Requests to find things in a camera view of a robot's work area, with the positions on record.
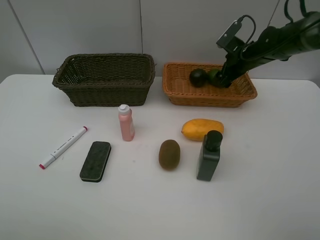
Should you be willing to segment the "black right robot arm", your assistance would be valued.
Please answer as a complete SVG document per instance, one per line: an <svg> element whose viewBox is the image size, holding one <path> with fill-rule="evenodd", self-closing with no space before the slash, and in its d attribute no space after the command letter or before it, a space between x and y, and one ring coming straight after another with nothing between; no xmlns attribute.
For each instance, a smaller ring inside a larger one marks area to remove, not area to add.
<svg viewBox="0 0 320 240"><path fill-rule="evenodd" d="M246 42L236 37L242 27L240 17L225 30L216 44L224 49L226 60L214 78L214 85L228 88L248 71L275 60L287 61L291 56L320 48L320 14L312 11L306 17L281 28L268 26L257 41Z"/></svg>

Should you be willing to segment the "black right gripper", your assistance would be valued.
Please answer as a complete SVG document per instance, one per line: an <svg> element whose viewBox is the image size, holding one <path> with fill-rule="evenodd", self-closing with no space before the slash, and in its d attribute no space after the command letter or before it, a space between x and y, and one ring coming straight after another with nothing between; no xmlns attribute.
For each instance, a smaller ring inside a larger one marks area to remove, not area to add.
<svg viewBox="0 0 320 240"><path fill-rule="evenodd" d="M221 71L215 74L215 85L229 88L231 84L246 72L260 66L260 44L242 45L234 52L227 52Z"/></svg>

